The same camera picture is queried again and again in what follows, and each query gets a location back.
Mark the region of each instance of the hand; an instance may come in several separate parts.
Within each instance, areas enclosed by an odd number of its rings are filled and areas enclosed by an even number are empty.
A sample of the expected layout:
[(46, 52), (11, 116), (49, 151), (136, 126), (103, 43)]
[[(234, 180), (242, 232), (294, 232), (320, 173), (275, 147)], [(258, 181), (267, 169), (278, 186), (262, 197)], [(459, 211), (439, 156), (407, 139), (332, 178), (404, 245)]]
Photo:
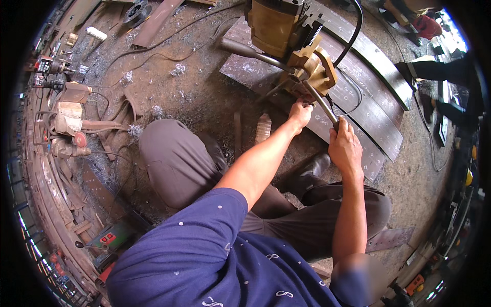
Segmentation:
[(314, 110), (314, 108), (311, 105), (306, 107), (303, 106), (302, 98), (297, 99), (297, 101), (292, 105), (290, 115), (288, 116), (288, 121), (293, 124), (296, 131), (295, 135), (302, 132), (302, 128), (308, 124), (312, 110)]
[(329, 155), (331, 160), (341, 171), (343, 181), (361, 180), (363, 183), (363, 169), (361, 168), (361, 147), (353, 126), (342, 117), (339, 117), (339, 130), (329, 130)]

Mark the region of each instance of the plastic bottle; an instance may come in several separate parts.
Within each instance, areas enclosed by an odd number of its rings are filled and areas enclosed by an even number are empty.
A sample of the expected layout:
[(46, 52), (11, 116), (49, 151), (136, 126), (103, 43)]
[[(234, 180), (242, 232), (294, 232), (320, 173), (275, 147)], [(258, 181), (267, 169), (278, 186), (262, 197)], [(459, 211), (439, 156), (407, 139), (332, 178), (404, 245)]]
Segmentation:
[(257, 122), (256, 140), (254, 142), (255, 145), (269, 138), (270, 133), (271, 133), (271, 118), (268, 114), (264, 113), (263, 115), (261, 115), (259, 121)]

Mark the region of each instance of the metal ring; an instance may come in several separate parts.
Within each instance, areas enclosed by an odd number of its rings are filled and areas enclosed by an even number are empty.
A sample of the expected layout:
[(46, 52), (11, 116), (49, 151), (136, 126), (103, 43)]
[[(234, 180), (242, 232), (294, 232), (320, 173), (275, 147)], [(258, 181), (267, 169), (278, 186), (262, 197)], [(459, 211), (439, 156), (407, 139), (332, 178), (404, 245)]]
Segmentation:
[(152, 6), (148, 5), (148, 0), (141, 0), (126, 11), (125, 18), (123, 23), (126, 24), (129, 28), (136, 28), (152, 12)]

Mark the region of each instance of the yellow hard hat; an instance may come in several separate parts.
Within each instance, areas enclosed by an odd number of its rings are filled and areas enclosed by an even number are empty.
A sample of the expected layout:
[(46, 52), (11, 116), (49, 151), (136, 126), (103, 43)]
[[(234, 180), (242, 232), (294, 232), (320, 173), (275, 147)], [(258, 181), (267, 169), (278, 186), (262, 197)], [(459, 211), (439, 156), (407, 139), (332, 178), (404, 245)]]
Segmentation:
[(467, 179), (465, 180), (465, 186), (469, 186), (472, 183), (472, 172), (470, 169), (467, 169)]

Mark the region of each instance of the rusty floor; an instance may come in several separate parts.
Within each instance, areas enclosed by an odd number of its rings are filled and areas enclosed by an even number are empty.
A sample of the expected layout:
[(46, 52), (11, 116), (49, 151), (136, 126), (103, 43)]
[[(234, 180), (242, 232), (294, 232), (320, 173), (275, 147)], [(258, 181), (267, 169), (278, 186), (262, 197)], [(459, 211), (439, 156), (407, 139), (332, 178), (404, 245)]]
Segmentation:
[[(329, 1), (321, 2), (352, 24), (356, 23), (354, 13), (345, 12)], [(226, 7), (230, 3), (230, 1), (221, 0), (220, 4), (210, 11), (213, 12), (221, 7)], [(374, 1), (363, 1), (365, 11), (368, 9), (375, 12), (374, 4)], [(209, 6), (200, 3), (185, 4), (179, 8), (175, 16), (166, 22), (154, 42), (167, 37), (193, 18), (207, 14), (208, 8)], [(143, 63), (153, 53), (161, 53), (175, 58), (188, 55), (195, 48), (208, 41), (223, 21), (238, 17), (241, 14), (240, 7), (236, 7), (206, 18), (184, 29), (148, 54), (138, 53), (118, 60), (104, 75), (108, 64), (116, 56), (133, 49), (131, 42), (141, 26), (128, 34), (126, 34), (126, 30), (122, 29), (121, 23), (110, 30), (111, 21), (108, 19), (108, 15), (103, 10), (96, 10), (96, 13), (87, 20), (84, 27), (79, 31), (79, 40), (73, 50), (90, 67), (84, 81), (85, 84), (111, 85), (122, 78), (123, 74), (131, 68)], [(235, 19), (225, 22), (219, 34), (223, 35), (233, 25), (234, 21)], [(104, 43), (98, 43), (87, 36), (84, 29), (88, 26), (94, 26), (107, 33), (107, 40)], [(390, 31), (398, 41), (406, 60), (426, 53), (424, 47), (415, 47), (402, 33), (392, 28)], [(401, 52), (387, 30), (368, 12), (365, 12), (362, 32), (392, 62), (396, 63), (402, 60)], [(270, 104), (255, 104), (256, 94), (219, 72), (228, 56), (228, 53), (215, 50), (213, 45), (208, 44), (188, 59), (179, 62), (185, 66), (185, 70), (176, 76), (172, 76), (171, 71), (176, 68), (177, 63), (166, 60), (162, 56), (154, 56), (141, 68), (133, 70), (133, 80), (127, 87), (135, 99), (140, 102), (145, 113), (145, 116), (140, 120), (142, 122), (140, 128), (144, 128), (154, 120), (152, 107), (159, 106), (163, 110), (162, 116), (164, 118), (178, 119), (193, 132), (208, 131), (214, 134), (230, 163), (233, 162), (234, 154), (233, 113), (235, 111), (240, 110), (242, 113), (242, 145), (244, 150), (252, 146), (257, 119), (264, 111), (268, 112), (272, 118), (273, 130), (277, 128), (286, 120), (285, 113)], [(112, 88), (97, 90), (109, 98), (108, 113), (111, 114), (122, 102), (122, 87), (117, 85)], [(89, 99), (98, 100), (99, 113), (104, 111), (106, 102), (102, 97), (92, 94)], [(87, 117), (93, 118), (95, 116), (95, 106), (93, 102), (87, 103), (85, 106)], [(416, 104), (413, 101), (413, 109), (404, 114), (401, 125), (404, 140), (397, 160), (394, 163), (387, 160), (374, 183), (366, 181), (366, 184), (380, 189), (392, 200), (392, 215), (387, 225), (388, 228), (416, 226), (408, 244), (371, 253), (386, 266), (389, 280), (393, 280), (397, 276), (404, 261), (425, 236), (425, 232), (433, 219), (448, 170), (448, 168), (441, 172), (434, 170), (428, 133), (415, 107)], [(92, 150), (103, 150), (97, 138), (89, 139), (89, 147)], [(135, 139), (127, 133), (118, 133), (116, 142), (122, 146), (120, 154), (132, 157), (135, 165), (130, 166), (128, 162), (122, 159), (117, 159), (116, 163), (109, 163), (107, 156), (101, 154), (92, 154), (86, 159), (90, 159), (103, 174), (105, 183), (115, 187), (116, 190), (119, 184), (122, 184), (131, 175), (120, 192), (121, 197), (151, 223), (160, 223), (172, 212), (159, 201), (149, 186), (144, 165), (139, 159), (137, 138)], [(280, 180), (305, 159), (326, 149), (327, 146), (324, 141), (311, 131), (304, 129), (293, 140), (286, 152), (273, 183)], [(449, 146), (438, 149), (436, 164), (441, 165), (448, 153)], [(78, 158), (72, 165), (74, 169), (78, 169), (76, 180), (80, 184), (83, 184), (82, 160), (83, 158)], [(331, 166), (324, 179), (327, 182), (335, 182), (339, 181), (341, 177), (337, 168)], [(287, 195), (287, 197), (295, 201), (294, 196)], [(103, 220), (111, 222), (112, 217), (108, 216), (102, 207), (96, 204), (94, 207), (97, 212), (101, 213)], [(320, 261), (315, 265), (329, 270), (330, 259)]]

